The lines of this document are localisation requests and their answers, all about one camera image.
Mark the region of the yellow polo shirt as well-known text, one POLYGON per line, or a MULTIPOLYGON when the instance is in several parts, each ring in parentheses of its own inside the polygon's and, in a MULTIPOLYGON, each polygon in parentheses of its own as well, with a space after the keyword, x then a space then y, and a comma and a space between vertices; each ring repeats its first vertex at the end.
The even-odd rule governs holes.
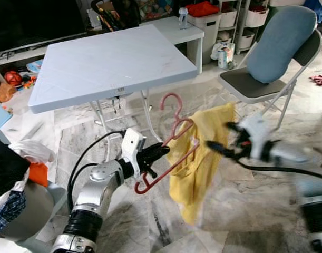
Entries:
POLYGON ((227 103, 197 111, 190 119, 194 125, 169 142, 166 158, 174 166, 169 174, 169 195, 180 205, 182 219, 194 225, 222 157, 204 143, 227 144, 230 130, 226 123, 235 120, 235 105, 227 103))

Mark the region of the pink clothes hanger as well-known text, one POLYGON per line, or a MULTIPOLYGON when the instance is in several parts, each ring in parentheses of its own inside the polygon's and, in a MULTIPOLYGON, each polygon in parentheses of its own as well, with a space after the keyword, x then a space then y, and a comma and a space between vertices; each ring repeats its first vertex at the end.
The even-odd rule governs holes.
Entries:
MULTIPOLYGON (((161 110, 165 109, 165 102, 170 97, 176 99, 177 106, 174 112, 173 125, 171 125, 171 132, 168 138, 166 138, 166 140, 163 142, 164 145, 168 145, 171 141, 177 140, 178 138, 182 137, 188 130, 190 130, 190 128, 194 127, 194 121, 192 119, 187 118, 186 116, 181 116, 183 108, 182 99, 178 94, 175 94, 175 92, 168 92, 168 94, 166 94, 163 99, 161 99, 159 108, 161 110)), ((136 192, 137 194, 147 193, 159 181, 161 181, 161 179, 165 178, 171 171, 182 164, 188 157, 192 156, 195 153, 197 147, 199 147, 199 142, 195 139, 191 142, 193 146, 161 175, 156 176, 156 178, 151 178, 148 173, 141 172, 141 179, 139 180, 139 182, 135 183, 134 192, 136 192)))

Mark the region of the black garment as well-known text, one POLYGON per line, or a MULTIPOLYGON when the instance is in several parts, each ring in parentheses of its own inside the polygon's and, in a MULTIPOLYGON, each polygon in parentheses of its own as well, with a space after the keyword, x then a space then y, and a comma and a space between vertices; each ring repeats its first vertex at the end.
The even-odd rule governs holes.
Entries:
POLYGON ((30 162, 0 140, 0 196, 24 179, 30 162))

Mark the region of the grey folding chair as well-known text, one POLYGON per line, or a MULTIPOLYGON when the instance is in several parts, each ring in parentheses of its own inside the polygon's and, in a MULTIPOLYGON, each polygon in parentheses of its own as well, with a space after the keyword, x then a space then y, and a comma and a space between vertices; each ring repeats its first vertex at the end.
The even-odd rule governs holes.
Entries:
POLYGON ((271 84, 261 83, 255 80, 244 67, 222 72, 218 80, 224 89, 233 94, 238 101, 247 104, 266 103, 264 112, 271 108, 281 111, 277 125, 273 128, 273 130, 278 130, 286 115, 291 94, 293 94, 299 76, 315 60, 321 48, 322 34, 315 29, 295 53, 293 60, 300 64, 301 68, 287 83, 281 80, 276 80, 271 84))

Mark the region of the printed package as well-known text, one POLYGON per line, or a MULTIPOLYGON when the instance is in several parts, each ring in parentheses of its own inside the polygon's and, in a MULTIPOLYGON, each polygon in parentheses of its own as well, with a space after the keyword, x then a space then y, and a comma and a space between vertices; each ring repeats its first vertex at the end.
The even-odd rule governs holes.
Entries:
POLYGON ((217 63, 218 68, 229 70, 233 68, 234 55, 235 43, 218 42, 214 43, 210 58, 217 63))

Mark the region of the blue cushion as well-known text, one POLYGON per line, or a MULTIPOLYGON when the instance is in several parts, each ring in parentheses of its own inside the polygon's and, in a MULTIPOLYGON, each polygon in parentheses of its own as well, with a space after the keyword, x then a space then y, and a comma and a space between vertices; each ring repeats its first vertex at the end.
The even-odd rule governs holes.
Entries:
POLYGON ((282 77, 291 60, 305 65, 321 46, 313 10, 291 5, 272 16, 259 43, 248 53, 247 70, 255 80, 272 83, 282 77))

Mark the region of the white folding table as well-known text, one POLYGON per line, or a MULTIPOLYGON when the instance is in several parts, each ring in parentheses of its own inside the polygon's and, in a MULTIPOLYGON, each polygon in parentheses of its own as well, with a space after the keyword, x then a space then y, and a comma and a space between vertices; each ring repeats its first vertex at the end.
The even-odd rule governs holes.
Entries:
POLYGON ((87 133, 108 133, 100 101, 139 93, 150 118, 151 89, 197 75, 198 67, 155 26, 133 27, 50 44, 27 106, 40 114, 89 104, 99 123, 87 133))

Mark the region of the orange cloth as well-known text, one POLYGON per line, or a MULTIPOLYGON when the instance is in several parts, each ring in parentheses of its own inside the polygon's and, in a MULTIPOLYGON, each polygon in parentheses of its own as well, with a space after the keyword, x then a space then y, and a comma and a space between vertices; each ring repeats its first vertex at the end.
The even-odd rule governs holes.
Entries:
POLYGON ((28 168, 28 180, 40 186, 49 186, 48 167, 43 163, 32 162, 28 168))

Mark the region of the white cloth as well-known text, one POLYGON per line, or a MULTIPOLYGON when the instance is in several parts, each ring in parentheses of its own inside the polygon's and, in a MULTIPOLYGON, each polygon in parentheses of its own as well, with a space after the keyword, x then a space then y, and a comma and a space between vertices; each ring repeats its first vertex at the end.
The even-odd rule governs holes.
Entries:
POLYGON ((46 164, 55 161, 55 152, 36 140, 21 140, 9 144, 8 147, 32 163, 46 164))

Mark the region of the white basket shelf unit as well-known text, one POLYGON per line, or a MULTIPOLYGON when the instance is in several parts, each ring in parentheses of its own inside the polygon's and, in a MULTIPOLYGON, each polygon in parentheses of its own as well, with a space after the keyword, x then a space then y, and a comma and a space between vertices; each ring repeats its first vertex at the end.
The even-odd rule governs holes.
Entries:
POLYGON ((219 7, 221 17, 218 32, 228 32, 230 42, 235 43, 235 53, 252 48, 254 37, 264 26, 269 14, 271 0, 210 0, 219 7))

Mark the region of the light blue kid chair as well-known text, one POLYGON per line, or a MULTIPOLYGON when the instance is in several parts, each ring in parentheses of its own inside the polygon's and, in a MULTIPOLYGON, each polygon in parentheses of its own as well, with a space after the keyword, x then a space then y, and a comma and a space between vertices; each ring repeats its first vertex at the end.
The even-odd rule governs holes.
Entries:
POLYGON ((47 187, 29 182, 24 188, 26 208, 2 231, 0 239, 16 243, 31 253, 50 253, 52 245, 36 238, 65 205, 66 189, 49 182, 47 187))

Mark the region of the white side table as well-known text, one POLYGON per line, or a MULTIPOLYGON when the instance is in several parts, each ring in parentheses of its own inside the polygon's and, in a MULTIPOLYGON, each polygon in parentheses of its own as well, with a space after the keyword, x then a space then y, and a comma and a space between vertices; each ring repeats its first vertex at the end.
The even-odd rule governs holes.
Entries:
POLYGON ((198 74, 202 73, 204 31, 192 24, 186 29, 180 28, 178 17, 165 17, 141 23, 141 26, 154 26, 172 44, 187 44, 187 58, 197 67, 198 74))

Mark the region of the clear plastic bottle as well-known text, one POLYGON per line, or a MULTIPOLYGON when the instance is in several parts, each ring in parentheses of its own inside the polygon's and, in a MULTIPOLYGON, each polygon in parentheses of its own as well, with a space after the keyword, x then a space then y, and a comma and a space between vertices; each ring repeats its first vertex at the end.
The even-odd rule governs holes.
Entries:
POLYGON ((186 7, 181 7, 178 10, 179 28, 181 30, 188 29, 188 9, 186 7))

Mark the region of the red cloth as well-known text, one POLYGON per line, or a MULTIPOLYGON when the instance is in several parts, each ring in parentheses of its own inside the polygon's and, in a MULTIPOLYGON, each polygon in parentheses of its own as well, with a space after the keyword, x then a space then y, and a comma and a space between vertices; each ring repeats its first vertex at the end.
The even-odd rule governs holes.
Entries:
POLYGON ((188 14, 192 17, 204 17, 207 15, 217 14, 219 7, 212 5, 210 2, 201 2, 187 5, 188 14))

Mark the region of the black swivel chair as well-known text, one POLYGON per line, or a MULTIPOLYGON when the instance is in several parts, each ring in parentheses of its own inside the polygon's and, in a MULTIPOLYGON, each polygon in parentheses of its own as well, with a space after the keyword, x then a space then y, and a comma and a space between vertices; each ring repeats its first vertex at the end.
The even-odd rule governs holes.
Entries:
POLYGON ((90 5, 110 32, 138 27, 142 23, 136 0, 91 0, 90 5))

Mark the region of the checked cloth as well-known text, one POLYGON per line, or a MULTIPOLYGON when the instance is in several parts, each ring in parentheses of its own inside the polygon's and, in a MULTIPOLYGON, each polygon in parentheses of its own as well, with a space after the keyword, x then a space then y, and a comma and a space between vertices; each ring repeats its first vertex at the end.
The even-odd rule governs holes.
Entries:
POLYGON ((26 209, 26 196, 23 192, 10 191, 6 202, 0 205, 0 231, 14 221, 26 209))

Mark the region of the brown bag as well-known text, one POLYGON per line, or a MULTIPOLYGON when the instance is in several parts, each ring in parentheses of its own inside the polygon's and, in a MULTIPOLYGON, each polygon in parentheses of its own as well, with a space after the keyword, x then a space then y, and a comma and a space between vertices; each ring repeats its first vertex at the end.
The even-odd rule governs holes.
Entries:
POLYGON ((12 86, 9 83, 0 84, 0 103, 6 103, 11 100, 14 94, 16 93, 16 87, 12 86))

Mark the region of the red ball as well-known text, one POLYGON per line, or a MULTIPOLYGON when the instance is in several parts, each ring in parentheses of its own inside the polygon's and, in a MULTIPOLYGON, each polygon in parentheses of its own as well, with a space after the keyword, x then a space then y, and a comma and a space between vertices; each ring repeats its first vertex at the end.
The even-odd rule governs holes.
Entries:
POLYGON ((17 87, 23 84, 23 77, 16 71, 7 71, 4 74, 4 80, 11 86, 17 87))

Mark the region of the white television stand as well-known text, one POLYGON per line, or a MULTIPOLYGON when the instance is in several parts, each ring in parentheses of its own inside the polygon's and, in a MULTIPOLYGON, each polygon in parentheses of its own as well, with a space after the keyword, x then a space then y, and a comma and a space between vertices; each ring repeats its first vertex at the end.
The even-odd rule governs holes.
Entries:
POLYGON ((38 46, 29 46, 26 48, 16 49, 13 51, 2 52, 2 53, 0 53, 0 65, 9 64, 9 63, 13 63, 16 61, 21 61, 21 60, 28 60, 33 57, 41 57, 41 56, 45 55, 48 46, 50 46, 52 44, 71 41, 71 40, 75 40, 77 38, 83 38, 83 37, 87 37, 87 36, 88 36, 88 34, 86 34, 86 33, 78 34, 75 36, 70 36, 70 37, 59 39, 56 41, 52 41, 52 42, 48 42, 48 43, 44 43, 44 44, 39 44, 38 46))

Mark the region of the black television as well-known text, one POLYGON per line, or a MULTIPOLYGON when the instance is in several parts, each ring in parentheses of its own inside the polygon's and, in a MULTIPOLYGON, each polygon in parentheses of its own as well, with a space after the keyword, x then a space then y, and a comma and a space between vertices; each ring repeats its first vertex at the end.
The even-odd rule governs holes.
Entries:
POLYGON ((77 0, 0 0, 0 52, 84 32, 77 0))

